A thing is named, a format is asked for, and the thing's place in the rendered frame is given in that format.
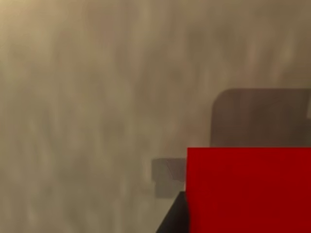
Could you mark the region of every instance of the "tan background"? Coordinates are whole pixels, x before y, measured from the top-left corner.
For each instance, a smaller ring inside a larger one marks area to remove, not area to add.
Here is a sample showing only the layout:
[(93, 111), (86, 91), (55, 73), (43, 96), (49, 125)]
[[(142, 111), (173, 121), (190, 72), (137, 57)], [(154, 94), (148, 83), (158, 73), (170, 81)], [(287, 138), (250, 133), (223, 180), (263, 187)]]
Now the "tan background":
[(151, 159), (230, 87), (311, 87), (307, 0), (1, 0), (0, 233), (154, 233)]

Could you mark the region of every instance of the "red box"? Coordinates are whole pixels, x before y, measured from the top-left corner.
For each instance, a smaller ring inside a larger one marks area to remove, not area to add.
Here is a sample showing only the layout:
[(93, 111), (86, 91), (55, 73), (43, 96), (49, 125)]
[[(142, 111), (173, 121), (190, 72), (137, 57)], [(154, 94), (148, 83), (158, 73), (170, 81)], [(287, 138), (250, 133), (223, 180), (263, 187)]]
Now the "red box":
[(189, 148), (191, 233), (311, 232), (311, 149)]

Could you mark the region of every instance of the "textured surface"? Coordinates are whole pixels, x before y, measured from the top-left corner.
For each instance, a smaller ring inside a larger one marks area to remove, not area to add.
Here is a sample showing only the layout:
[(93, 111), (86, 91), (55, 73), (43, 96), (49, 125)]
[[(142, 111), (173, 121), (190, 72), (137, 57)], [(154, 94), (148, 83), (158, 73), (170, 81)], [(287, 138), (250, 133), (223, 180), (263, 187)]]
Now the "textured surface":
[(1, 0), (0, 232), (153, 233), (151, 160), (230, 87), (311, 87), (306, 0)]

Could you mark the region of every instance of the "red surface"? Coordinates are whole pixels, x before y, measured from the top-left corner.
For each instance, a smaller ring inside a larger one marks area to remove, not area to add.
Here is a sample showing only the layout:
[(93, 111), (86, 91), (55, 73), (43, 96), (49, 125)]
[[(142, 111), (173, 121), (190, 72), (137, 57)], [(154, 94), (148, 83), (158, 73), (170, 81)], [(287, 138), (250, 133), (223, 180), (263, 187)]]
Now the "red surface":
[(190, 148), (191, 233), (311, 232), (311, 149)]

